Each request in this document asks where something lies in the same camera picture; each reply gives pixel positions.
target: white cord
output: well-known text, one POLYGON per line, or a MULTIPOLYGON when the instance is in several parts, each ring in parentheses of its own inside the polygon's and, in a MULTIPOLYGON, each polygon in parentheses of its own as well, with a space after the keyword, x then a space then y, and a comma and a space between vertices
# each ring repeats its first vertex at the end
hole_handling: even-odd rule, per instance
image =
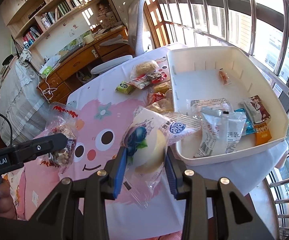
POLYGON ((45 82, 47 83, 48 85, 48 88, 45 89, 45 90, 42 90, 40 87, 39 87, 39 83, 40 83, 40 73, 38 73, 38 88, 41 90, 43 96, 46 98, 47 101, 50 101, 52 98, 53 98, 53 92, 57 90, 57 88, 51 88, 49 83, 45 80, 45 82), (49 94, 51 95, 51 97, 48 99, 45 94, 49 94))

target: cartoon eye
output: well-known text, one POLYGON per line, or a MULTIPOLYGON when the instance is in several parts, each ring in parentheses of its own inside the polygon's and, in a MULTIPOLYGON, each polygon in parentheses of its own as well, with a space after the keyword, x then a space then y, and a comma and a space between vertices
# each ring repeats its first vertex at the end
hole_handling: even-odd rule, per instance
POLYGON ((108 150, 114 143, 114 132, 111 129, 104 129, 95 138, 95 146, 99 151, 108 150))
POLYGON ((83 154, 84 154, 84 145, 83 145, 83 143, 78 143, 77 147, 74 151, 73 161, 75 163, 79 162, 82 159, 83 154))

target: cartoon mouth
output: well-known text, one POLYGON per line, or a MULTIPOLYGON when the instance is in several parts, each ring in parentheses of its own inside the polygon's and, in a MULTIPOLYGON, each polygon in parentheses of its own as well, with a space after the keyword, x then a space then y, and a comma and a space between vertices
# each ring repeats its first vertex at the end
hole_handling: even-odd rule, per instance
POLYGON ((86 170, 86 171, 93 171, 93 170, 96 170, 97 168, 100 168, 101 167, 101 165, 98 165, 98 166, 96 166, 96 167, 94 167, 94 168, 90 168, 90 169, 88 169, 88 168, 86 168, 86 165, 83 167, 83 170, 82 171, 84 171, 84 170, 86 170))

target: blue gripper pad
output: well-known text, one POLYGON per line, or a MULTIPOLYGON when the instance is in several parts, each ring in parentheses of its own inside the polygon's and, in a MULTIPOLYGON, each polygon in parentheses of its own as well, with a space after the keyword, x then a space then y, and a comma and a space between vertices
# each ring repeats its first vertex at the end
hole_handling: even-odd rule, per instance
POLYGON ((165 163, 165 170, 166 170, 166 177, 168 179, 169 187, 171 194, 174 196, 174 198, 178 195, 177 190, 177 179, 173 170, 173 167, 171 165, 171 161, 168 155, 166 155, 166 163, 165 163))
POLYGON ((113 197, 116 199, 121 192, 122 181, 126 170, 126 148, 123 148, 122 157, 119 163, 117 175, 114 180, 113 197))

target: black cable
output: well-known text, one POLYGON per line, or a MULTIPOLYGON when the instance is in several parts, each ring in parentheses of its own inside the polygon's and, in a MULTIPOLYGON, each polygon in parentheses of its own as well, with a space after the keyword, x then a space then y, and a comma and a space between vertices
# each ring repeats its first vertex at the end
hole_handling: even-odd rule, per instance
POLYGON ((8 125, 10 126, 10 133, 11 133, 11 135, 10 135, 10 145, 9 145, 9 146, 11 146, 11 145, 12 145, 12 127, 11 127, 11 124, 10 124, 9 120, 8 120, 3 114, 0 114, 0 116, 1 116, 4 120, 6 120, 7 123, 8 123, 8 125))

